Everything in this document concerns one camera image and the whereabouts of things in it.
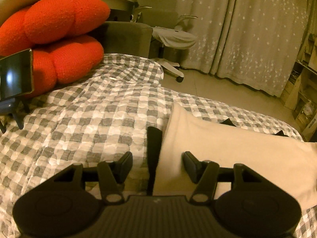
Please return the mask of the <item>smartphone playing video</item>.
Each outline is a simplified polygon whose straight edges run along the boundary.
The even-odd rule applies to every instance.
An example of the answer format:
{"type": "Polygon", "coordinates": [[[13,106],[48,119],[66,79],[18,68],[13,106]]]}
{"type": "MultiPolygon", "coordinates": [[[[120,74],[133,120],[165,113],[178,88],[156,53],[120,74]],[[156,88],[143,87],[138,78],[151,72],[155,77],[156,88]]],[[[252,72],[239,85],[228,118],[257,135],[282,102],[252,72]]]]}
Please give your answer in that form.
{"type": "Polygon", "coordinates": [[[33,91],[33,51],[26,49],[2,58],[1,102],[33,91]]]}

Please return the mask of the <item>wooden shelf unit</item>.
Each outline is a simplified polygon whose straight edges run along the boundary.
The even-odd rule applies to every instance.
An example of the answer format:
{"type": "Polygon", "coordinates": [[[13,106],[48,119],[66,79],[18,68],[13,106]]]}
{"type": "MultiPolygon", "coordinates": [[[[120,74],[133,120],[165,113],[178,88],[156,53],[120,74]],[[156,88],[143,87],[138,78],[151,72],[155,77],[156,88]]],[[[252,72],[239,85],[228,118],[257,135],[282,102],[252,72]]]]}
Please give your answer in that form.
{"type": "Polygon", "coordinates": [[[302,56],[294,63],[281,100],[292,110],[293,118],[305,141],[316,132],[316,35],[310,33],[302,56]]]}

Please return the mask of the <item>grey star curtain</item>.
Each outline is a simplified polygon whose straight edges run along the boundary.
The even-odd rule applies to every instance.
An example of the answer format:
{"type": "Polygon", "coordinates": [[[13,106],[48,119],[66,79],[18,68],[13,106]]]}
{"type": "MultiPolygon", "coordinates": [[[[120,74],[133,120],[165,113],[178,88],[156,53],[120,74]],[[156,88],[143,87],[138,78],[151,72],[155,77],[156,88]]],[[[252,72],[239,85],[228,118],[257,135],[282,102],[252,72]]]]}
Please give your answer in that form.
{"type": "Polygon", "coordinates": [[[228,78],[279,97],[305,39],[316,31],[316,0],[177,0],[197,37],[177,57],[185,69],[228,78]]]}

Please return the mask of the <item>red puffy cushion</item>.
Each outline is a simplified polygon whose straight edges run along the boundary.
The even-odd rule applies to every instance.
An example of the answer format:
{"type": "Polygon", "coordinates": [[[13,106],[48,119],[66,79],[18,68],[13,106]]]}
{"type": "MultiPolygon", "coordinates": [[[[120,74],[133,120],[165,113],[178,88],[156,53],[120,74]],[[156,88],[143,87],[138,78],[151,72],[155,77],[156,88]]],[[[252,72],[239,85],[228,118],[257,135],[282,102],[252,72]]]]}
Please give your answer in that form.
{"type": "Polygon", "coordinates": [[[102,0],[39,0],[1,25],[1,56],[86,34],[110,15],[102,0]]]}
{"type": "Polygon", "coordinates": [[[104,57],[103,46],[95,38],[82,35],[60,40],[33,50],[33,98],[56,85],[73,83],[87,75],[104,57]]]}

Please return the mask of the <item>dark grey sofa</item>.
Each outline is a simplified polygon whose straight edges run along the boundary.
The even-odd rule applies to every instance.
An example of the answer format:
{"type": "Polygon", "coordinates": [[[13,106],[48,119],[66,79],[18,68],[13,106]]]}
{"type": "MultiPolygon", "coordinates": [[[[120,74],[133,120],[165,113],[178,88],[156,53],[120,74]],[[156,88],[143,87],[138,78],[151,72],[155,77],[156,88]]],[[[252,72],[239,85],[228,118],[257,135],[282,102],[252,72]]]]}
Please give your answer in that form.
{"type": "Polygon", "coordinates": [[[153,28],[143,23],[107,21],[89,32],[105,53],[148,58],[153,28]]]}

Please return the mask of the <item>dark blue phone stand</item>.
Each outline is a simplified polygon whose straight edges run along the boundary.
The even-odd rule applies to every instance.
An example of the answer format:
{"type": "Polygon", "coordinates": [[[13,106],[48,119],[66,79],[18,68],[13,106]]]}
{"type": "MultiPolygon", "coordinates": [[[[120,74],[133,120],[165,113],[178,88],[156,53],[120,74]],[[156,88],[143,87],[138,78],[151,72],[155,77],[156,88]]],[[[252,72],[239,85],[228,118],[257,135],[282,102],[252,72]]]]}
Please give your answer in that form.
{"type": "Polygon", "coordinates": [[[29,106],[23,99],[11,98],[11,99],[1,101],[1,115],[11,114],[14,120],[16,121],[19,129],[22,130],[24,128],[24,123],[17,115],[17,108],[20,103],[23,104],[23,108],[25,112],[29,113],[30,112],[29,106]]]}

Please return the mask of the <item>white desk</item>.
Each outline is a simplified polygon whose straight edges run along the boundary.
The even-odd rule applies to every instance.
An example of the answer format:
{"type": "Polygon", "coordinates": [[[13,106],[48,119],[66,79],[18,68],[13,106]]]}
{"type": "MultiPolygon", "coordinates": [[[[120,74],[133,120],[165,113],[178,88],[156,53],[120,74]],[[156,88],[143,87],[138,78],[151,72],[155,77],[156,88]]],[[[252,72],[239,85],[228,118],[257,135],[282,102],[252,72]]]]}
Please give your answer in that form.
{"type": "Polygon", "coordinates": [[[131,0],[102,0],[110,8],[110,15],[107,21],[129,22],[134,8],[131,0]]]}

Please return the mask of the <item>grey office chair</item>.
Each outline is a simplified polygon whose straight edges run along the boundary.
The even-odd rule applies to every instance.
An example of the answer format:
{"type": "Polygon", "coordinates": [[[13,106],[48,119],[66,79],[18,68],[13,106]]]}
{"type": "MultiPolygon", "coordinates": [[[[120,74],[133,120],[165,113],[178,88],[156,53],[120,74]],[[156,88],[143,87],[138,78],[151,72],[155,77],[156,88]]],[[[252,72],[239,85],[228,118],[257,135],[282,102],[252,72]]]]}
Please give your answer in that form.
{"type": "Polygon", "coordinates": [[[135,0],[130,16],[134,23],[143,23],[152,27],[152,38],[160,42],[158,56],[153,60],[175,76],[178,83],[183,82],[184,74],[179,70],[180,64],[163,57],[164,49],[187,50],[195,43],[197,37],[182,30],[180,23],[197,19],[193,15],[179,15],[176,12],[177,0],[135,0]]]}

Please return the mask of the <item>lower red puffy cushion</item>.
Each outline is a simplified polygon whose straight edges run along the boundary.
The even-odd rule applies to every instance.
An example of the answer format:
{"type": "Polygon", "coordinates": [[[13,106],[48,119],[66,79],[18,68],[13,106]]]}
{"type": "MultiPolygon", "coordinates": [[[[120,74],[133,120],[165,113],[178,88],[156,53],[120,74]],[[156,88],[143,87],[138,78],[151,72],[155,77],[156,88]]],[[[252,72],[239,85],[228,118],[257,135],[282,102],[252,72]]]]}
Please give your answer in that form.
{"type": "Polygon", "coordinates": [[[82,35],[60,40],[33,50],[33,98],[56,85],[73,83],[87,75],[104,57],[103,46],[95,38],[82,35]]]}

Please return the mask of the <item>grey checkered quilt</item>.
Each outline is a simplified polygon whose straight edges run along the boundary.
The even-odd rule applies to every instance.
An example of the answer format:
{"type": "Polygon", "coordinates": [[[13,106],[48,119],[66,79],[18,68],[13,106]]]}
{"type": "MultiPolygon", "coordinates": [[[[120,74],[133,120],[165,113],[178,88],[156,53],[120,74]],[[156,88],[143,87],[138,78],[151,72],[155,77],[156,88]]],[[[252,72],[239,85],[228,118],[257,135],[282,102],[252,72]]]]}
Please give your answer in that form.
{"type": "Polygon", "coordinates": [[[162,128],[174,102],[204,120],[229,119],[247,130],[301,139],[273,117],[163,88],[163,77],[150,59],[106,54],[82,79],[29,101],[30,112],[19,114],[23,129],[1,117],[7,128],[1,134],[1,237],[20,235],[12,217],[16,200],[73,163],[94,167],[130,151],[133,168],[124,192],[144,195],[147,128],[162,128]]]}

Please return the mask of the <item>black and white raglan shirt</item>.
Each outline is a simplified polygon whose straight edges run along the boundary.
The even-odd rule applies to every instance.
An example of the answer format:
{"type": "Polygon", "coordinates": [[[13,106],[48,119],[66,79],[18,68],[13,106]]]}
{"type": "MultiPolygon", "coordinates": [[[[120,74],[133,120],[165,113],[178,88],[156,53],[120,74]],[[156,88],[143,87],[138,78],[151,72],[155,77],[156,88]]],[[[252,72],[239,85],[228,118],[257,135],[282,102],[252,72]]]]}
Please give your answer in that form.
{"type": "Polygon", "coordinates": [[[259,133],[195,117],[173,103],[153,188],[155,196],[191,197],[196,185],[186,173],[182,153],[221,167],[242,163],[296,198],[301,209],[316,205],[316,143],[259,133]]]}

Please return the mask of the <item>upper red puffy cushion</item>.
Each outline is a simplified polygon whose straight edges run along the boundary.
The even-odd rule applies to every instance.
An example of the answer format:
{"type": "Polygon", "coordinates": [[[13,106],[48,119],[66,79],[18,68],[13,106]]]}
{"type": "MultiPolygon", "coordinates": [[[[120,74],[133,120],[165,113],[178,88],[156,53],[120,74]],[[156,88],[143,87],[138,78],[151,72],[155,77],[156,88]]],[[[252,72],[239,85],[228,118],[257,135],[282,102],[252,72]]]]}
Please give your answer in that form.
{"type": "Polygon", "coordinates": [[[1,56],[86,34],[110,15],[102,0],[39,0],[1,25],[1,56]]]}

